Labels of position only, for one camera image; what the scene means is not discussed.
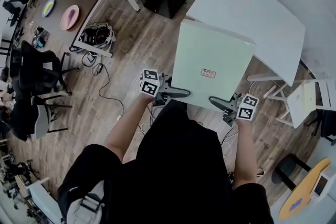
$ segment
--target person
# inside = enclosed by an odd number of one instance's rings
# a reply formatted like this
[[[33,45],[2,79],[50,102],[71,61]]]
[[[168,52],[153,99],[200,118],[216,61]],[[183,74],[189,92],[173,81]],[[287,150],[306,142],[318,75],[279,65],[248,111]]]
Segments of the person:
[[[18,77],[11,78],[9,76],[9,68],[8,67],[4,67],[2,69],[1,74],[0,74],[0,80],[2,80],[3,82],[6,82],[6,83],[11,83],[12,84],[12,88],[9,88],[7,90],[7,92],[9,94],[12,94],[13,91],[15,92],[15,101],[30,98],[30,96],[31,96],[30,90],[24,90],[20,87]]]
[[[27,141],[28,137],[34,134],[37,118],[37,106],[31,105],[30,99],[17,101],[13,110],[0,106],[0,120],[5,122],[12,129],[13,134],[23,141]]]
[[[152,101],[141,94],[103,145],[88,145],[77,157],[58,189],[58,204],[68,224],[142,219],[273,223],[266,191],[256,183],[257,161],[248,121],[237,121],[233,185],[217,133],[190,120],[186,104],[175,100],[156,117],[136,159],[122,163]],[[103,195],[97,194],[99,185]],[[101,214],[88,217],[99,212],[99,206]]]

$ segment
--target blue plate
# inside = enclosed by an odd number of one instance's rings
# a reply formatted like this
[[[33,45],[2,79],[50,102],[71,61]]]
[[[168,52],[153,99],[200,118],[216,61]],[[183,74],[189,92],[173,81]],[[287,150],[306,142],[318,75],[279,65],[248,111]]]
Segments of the blue plate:
[[[48,0],[42,9],[42,17],[47,17],[53,10],[55,5],[55,0]]]

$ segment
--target bag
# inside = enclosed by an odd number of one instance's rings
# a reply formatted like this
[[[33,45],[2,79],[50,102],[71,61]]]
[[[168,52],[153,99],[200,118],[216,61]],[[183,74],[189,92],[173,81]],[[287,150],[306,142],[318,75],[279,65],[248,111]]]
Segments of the bag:
[[[104,180],[96,184],[84,198],[71,203],[67,213],[67,224],[99,224],[102,218],[102,208],[105,206],[102,203],[103,197]]]
[[[95,22],[88,24],[79,41],[94,46],[99,49],[108,49],[112,42],[116,41],[112,27],[106,22]],[[71,45],[69,50],[71,52],[80,52],[84,49]]]

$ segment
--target sticker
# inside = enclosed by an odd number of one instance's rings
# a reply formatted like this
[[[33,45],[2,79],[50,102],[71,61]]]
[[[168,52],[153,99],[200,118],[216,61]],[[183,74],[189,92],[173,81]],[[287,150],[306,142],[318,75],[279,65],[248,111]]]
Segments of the sticker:
[[[238,118],[244,120],[251,120],[253,113],[254,113],[253,109],[239,108]]]
[[[158,88],[157,85],[154,85],[154,84],[149,83],[148,81],[145,81],[142,86],[141,91],[155,96],[155,92],[157,88]]]
[[[259,102],[259,99],[258,98],[255,98],[254,96],[250,95],[250,94],[246,94],[244,99],[243,99],[243,103],[245,104],[249,104],[253,107],[256,107],[257,104]]]
[[[145,79],[155,79],[155,80],[159,79],[157,77],[158,74],[156,73],[156,71],[144,69],[144,73],[145,73]]]
[[[201,75],[213,79],[216,76],[216,72],[203,68]]]
[[[289,211],[291,212],[292,210],[294,210],[295,208],[297,208],[302,202],[302,198],[298,201],[296,201],[290,208]]]

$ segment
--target screen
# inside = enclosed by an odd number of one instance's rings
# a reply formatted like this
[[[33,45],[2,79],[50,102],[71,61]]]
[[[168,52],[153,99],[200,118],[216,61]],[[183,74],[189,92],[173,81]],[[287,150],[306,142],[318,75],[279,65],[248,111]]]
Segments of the screen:
[[[321,176],[319,182],[317,183],[316,185],[316,188],[315,188],[315,193],[320,196],[324,187],[326,186],[328,180],[326,180],[323,176]]]

